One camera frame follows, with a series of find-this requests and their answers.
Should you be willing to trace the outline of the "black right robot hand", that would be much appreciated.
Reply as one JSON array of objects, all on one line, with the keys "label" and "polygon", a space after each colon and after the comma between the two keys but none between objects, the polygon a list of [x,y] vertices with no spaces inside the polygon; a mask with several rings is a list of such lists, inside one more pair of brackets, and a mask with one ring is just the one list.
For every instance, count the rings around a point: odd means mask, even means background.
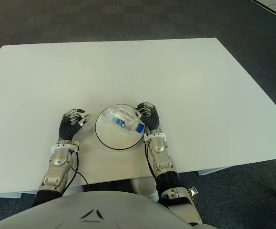
[{"label": "black right robot hand", "polygon": [[135,114],[149,131],[160,129],[159,115],[154,104],[150,102],[138,104],[135,107]]}]

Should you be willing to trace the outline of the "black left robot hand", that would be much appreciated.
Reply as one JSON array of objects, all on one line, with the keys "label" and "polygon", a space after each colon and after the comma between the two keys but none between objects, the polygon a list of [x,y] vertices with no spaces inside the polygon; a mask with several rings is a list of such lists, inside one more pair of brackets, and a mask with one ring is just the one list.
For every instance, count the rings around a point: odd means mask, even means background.
[{"label": "black left robot hand", "polygon": [[67,111],[60,122],[58,131],[58,140],[71,141],[82,127],[89,121],[91,115],[82,116],[85,111],[78,108],[73,108]]}]

